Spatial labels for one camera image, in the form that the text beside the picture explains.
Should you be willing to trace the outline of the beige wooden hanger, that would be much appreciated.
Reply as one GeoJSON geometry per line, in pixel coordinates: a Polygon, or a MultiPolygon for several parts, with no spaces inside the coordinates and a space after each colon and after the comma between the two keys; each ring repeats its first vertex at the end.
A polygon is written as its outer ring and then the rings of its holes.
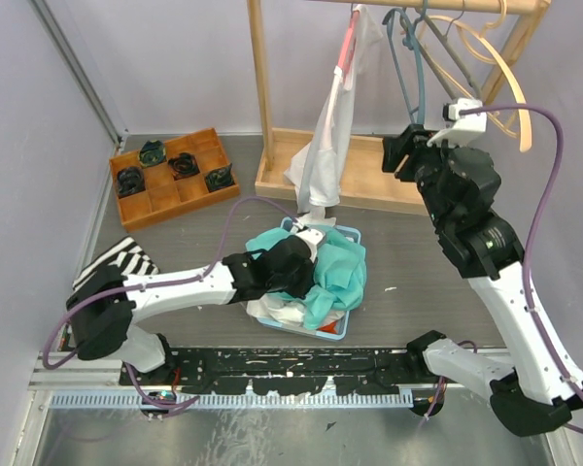
{"type": "MultiPolygon", "coordinates": [[[[524,92],[512,72],[510,66],[507,64],[502,55],[496,50],[496,48],[486,39],[486,32],[489,29],[497,29],[500,27],[507,16],[507,2],[500,0],[499,2],[499,17],[494,22],[487,22],[479,31],[475,30],[472,26],[462,22],[455,17],[448,17],[443,15],[429,15],[429,19],[438,20],[449,25],[454,24],[458,30],[458,34],[463,42],[465,48],[473,55],[477,60],[496,65],[502,76],[506,79],[508,86],[511,90],[513,98],[517,104],[525,104],[526,98],[524,92]],[[474,38],[490,55],[482,55],[467,40],[467,35],[474,38]]],[[[489,114],[490,120],[506,135],[516,139],[519,139],[519,151],[525,153],[532,148],[532,122],[530,112],[528,110],[515,110],[512,113],[512,118],[518,118],[519,121],[519,132],[516,133],[508,128],[507,123],[501,123],[496,116],[497,111],[491,111],[489,114]]]]}

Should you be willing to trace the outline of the grey metal hanger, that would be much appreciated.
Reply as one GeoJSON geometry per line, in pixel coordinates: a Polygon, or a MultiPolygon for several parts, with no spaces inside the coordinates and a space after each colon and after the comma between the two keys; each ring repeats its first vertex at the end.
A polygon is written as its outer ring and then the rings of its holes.
{"type": "Polygon", "coordinates": [[[426,24],[426,26],[429,27],[430,31],[433,33],[433,35],[435,36],[437,41],[440,43],[442,48],[445,49],[445,51],[450,56],[450,58],[452,59],[454,64],[458,67],[461,74],[465,78],[468,86],[473,91],[474,97],[477,100],[481,100],[482,99],[482,92],[481,92],[481,89],[480,89],[478,83],[476,82],[476,80],[474,80],[468,67],[464,64],[460,55],[455,51],[455,49],[452,47],[452,45],[449,42],[449,39],[448,39],[449,29],[447,29],[447,31],[445,33],[440,31],[438,26],[428,16],[428,6],[429,6],[429,2],[426,0],[423,0],[422,7],[421,7],[421,10],[419,12],[419,19],[422,19],[424,21],[424,23],[426,24]]]}

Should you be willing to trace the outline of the teal t shirt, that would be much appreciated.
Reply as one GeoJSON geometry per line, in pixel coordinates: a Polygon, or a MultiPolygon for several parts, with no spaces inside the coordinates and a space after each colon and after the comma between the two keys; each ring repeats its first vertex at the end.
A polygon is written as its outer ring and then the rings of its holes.
{"type": "Polygon", "coordinates": [[[314,227],[326,233],[326,240],[318,249],[314,284],[306,296],[297,298],[283,291],[267,293],[247,303],[249,316],[315,330],[361,304],[367,282],[365,247],[348,240],[332,226],[314,227]]]}

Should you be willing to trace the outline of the pink hanger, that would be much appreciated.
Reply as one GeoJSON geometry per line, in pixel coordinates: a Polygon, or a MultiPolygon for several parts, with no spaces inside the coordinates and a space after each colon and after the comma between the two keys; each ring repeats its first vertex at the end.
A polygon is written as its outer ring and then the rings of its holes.
{"type": "Polygon", "coordinates": [[[357,32],[360,22],[360,10],[356,4],[350,8],[350,20],[337,59],[338,74],[344,78],[350,71],[354,58],[357,32]]]}

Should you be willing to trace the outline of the grey blue hanger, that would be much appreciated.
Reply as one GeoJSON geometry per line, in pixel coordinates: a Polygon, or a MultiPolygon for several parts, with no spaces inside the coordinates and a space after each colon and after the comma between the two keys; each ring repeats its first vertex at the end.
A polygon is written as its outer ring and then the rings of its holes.
{"type": "Polygon", "coordinates": [[[399,89],[404,102],[404,106],[411,123],[424,125],[426,122],[427,95],[425,84],[425,73],[421,46],[416,38],[416,22],[412,21],[402,7],[393,7],[388,10],[382,19],[382,25],[387,33],[387,41],[391,53],[395,75],[399,84],[399,89]],[[400,65],[396,46],[394,43],[395,22],[398,21],[399,27],[403,32],[402,45],[408,49],[414,59],[415,77],[417,86],[417,103],[413,104],[410,93],[408,92],[402,67],[400,65]]]}

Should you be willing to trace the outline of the orange t shirt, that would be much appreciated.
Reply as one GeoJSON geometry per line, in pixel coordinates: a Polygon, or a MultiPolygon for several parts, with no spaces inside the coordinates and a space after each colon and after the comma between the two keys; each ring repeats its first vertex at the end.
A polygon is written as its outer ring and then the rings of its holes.
{"type": "Polygon", "coordinates": [[[318,330],[327,334],[338,334],[339,331],[337,330],[337,326],[339,324],[339,321],[333,321],[327,325],[323,325],[322,327],[319,327],[318,330]]]}

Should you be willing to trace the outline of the white t shirt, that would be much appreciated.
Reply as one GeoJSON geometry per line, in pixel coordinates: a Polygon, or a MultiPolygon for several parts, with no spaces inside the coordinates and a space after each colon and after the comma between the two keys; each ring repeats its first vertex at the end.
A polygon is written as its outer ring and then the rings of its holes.
{"type": "Polygon", "coordinates": [[[366,251],[358,230],[337,225],[334,217],[324,217],[325,212],[316,208],[299,218],[286,217],[280,226],[246,243],[249,251],[269,250],[297,233],[300,224],[325,234],[317,249],[313,285],[305,297],[296,298],[284,291],[266,293],[244,305],[249,316],[291,332],[330,333],[331,340],[343,337],[345,332],[334,327],[343,325],[363,299],[366,251]]]}

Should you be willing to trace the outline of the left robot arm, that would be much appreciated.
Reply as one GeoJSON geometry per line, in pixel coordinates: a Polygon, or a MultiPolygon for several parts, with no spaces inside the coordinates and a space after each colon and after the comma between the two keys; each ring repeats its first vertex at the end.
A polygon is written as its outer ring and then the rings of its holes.
{"type": "Polygon", "coordinates": [[[140,321],[195,306],[262,303],[277,292],[303,298],[314,285],[324,239],[304,229],[266,250],[168,274],[128,275],[116,265],[98,266],[67,301],[76,355],[83,361],[113,356],[151,383],[167,383],[175,361],[166,341],[140,328],[140,321]]]}

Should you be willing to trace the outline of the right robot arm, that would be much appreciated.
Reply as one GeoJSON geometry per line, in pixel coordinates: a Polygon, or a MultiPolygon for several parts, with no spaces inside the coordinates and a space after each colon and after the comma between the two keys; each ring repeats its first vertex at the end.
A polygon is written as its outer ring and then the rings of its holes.
{"type": "Polygon", "coordinates": [[[443,254],[485,304],[512,361],[496,362],[431,330],[407,344],[408,374],[420,383],[438,376],[464,385],[519,437],[568,427],[583,409],[583,372],[560,349],[563,375],[547,348],[555,331],[542,336],[537,328],[548,319],[539,302],[527,302],[524,249],[492,209],[501,185],[494,162],[479,149],[433,145],[432,135],[411,124],[385,137],[382,170],[417,186],[443,254]]]}

